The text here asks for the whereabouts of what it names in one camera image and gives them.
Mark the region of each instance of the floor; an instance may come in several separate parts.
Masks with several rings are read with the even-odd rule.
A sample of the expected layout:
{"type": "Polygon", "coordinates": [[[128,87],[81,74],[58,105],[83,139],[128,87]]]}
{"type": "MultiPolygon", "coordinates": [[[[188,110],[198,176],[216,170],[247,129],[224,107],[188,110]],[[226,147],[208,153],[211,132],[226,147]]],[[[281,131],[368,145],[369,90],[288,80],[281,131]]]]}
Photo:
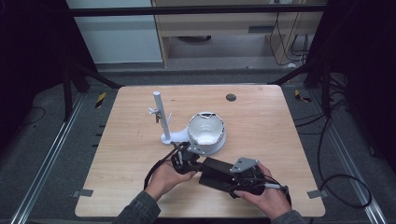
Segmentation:
{"type": "MultiPolygon", "coordinates": [[[[294,49],[301,49],[304,40],[299,37],[294,49]]],[[[249,36],[212,36],[208,41],[199,38],[174,38],[166,67],[139,68],[134,71],[103,71],[102,75],[124,85],[160,85],[160,84],[216,84],[216,83],[267,83],[276,80],[299,66],[304,61],[290,52],[295,62],[278,65],[272,57],[263,35],[249,36]]],[[[88,93],[74,91],[75,102],[81,100],[79,112],[66,138],[60,142],[60,149],[52,154],[45,181],[33,195],[35,203],[27,207],[29,223],[89,223],[111,221],[111,218],[80,218],[74,214],[78,198],[72,197],[75,190],[82,189],[101,132],[116,90],[89,79],[92,87],[88,93]],[[106,99],[100,109],[94,107],[98,95],[105,91],[106,99]]],[[[304,75],[285,84],[285,94],[290,113],[296,125],[320,116],[320,87],[313,90],[302,88],[304,75]],[[304,99],[295,97],[299,90],[304,99]]],[[[318,145],[322,142],[320,157],[324,176],[333,174],[352,174],[364,180],[373,193],[375,200],[365,209],[351,208],[340,203],[333,196],[323,199],[327,213],[315,218],[314,223],[396,223],[396,176],[386,161],[372,157],[360,128],[348,112],[341,94],[332,97],[332,124],[320,141],[324,119],[309,125],[298,127],[305,154],[311,165],[314,177],[319,185],[317,155],[318,145]]],[[[39,93],[35,98],[35,107],[21,126],[19,133],[9,145],[11,152],[2,158],[0,170],[0,223],[8,223],[21,208],[23,200],[35,175],[41,172],[43,161],[47,161],[54,140],[63,127],[64,106],[62,86],[56,86],[39,93]]],[[[360,185],[347,179],[334,179],[332,189],[342,199],[359,204],[367,197],[360,185]]],[[[246,223],[246,220],[229,219],[159,219],[156,223],[246,223]]],[[[262,223],[262,219],[249,223],[262,223]]]]}

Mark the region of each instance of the table top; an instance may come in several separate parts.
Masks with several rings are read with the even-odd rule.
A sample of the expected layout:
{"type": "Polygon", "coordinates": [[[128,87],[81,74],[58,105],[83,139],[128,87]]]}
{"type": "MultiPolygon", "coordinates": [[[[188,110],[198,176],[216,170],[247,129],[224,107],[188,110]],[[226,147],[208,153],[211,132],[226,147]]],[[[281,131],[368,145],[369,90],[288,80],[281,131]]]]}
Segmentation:
{"type": "MultiPolygon", "coordinates": [[[[169,129],[184,129],[192,116],[203,111],[224,121],[227,139],[210,156],[234,164],[239,157],[259,160],[273,177],[290,188],[293,209],[303,217],[325,213],[320,198],[309,199],[317,189],[282,90],[272,85],[129,86],[119,90],[84,189],[91,197],[78,199],[79,217],[116,217],[143,189],[150,168],[171,146],[161,141],[163,128],[150,115],[159,91],[169,129]],[[227,94],[234,94],[230,102],[227,94]]],[[[201,174],[162,196],[160,217],[263,217],[253,204],[233,199],[227,192],[198,183],[201,174]]]]}

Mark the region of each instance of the white vertical pole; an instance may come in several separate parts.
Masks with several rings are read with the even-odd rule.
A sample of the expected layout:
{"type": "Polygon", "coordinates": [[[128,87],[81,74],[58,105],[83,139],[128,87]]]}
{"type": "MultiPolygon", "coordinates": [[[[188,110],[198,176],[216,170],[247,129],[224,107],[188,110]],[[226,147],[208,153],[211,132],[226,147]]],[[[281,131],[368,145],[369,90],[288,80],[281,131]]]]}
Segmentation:
{"type": "Polygon", "coordinates": [[[157,105],[157,109],[160,110],[161,113],[161,125],[163,126],[163,134],[165,135],[165,139],[171,139],[171,134],[169,133],[168,121],[166,120],[165,110],[163,109],[163,100],[161,99],[161,94],[158,91],[153,93],[155,104],[157,105]]]}

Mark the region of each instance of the human hand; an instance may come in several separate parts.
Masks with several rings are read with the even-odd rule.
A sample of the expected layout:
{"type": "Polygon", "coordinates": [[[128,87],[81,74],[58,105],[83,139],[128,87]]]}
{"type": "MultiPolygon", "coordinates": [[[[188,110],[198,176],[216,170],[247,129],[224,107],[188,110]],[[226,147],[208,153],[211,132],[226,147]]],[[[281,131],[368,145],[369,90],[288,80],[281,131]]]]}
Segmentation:
{"type": "MultiPolygon", "coordinates": [[[[261,163],[259,167],[264,175],[271,176],[270,170],[261,163]]],[[[236,190],[234,193],[244,200],[255,204],[271,220],[291,211],[291,206],[280,189],[265,189],[262,195],[254,195],[242,190],[236,190]]]]}
{"type": "Polygon", "coordinates": [[[178,174],[172,163],[166,161],[152,174],[145,192],[158,202],[165,193],[169,192],[177,184],[191,180],[195,174],[195,171],[188,172],[184,175],[178,174]]]}

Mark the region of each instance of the gray sleeve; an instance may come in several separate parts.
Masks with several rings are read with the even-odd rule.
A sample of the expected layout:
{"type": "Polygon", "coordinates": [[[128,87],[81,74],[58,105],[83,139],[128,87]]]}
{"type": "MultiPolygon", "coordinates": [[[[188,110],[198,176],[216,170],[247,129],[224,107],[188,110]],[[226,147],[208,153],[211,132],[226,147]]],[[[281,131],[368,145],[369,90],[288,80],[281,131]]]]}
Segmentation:
{"type": "Polygon", "coordinates": [[[277,219],[273,220],[271,223],[272,224],[305,224],[300,213],[294,210],[283,214],[281,217],[278,217],[277,219]]]}
{"type": "Polygon", "coordinates": [[[145,191],[141,191],[134,200],[126,206],[113,224],[151,224],[157,219],[161,209],[154,199],[145,191]]]}

